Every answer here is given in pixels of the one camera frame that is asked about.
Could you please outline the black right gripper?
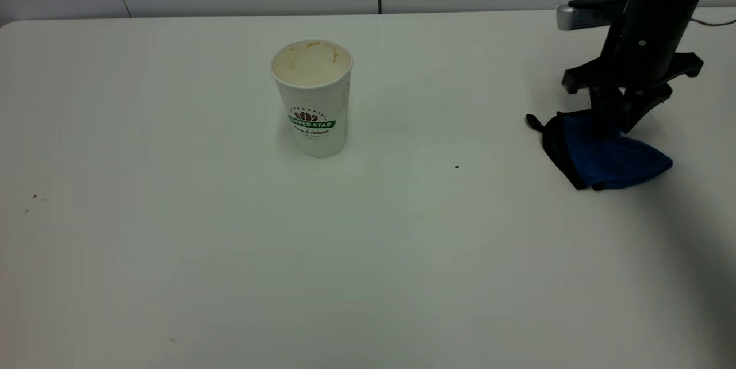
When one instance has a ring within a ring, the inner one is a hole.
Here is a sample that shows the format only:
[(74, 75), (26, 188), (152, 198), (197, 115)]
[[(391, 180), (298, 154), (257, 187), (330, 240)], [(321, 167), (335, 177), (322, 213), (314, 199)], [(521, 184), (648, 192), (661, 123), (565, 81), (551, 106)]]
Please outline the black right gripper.
[(563, 31), (598, 28), (604, 24), (610, 24), (610, 28), (600, 56), (566, 70), (562, 85), (568, 94), (589, 88), (591, 123), (597, 135), (626, 135), (646, 113), (670, 99), (673, 90), (668, 81), (679, 75), (698, 76), (703, 61), (695, 53), (676, 52), (688, 27), (686, 22), (675, 33), (657, 30), (649, 36), (626, 41), (620, 25), (600, 11), (562, 11)]

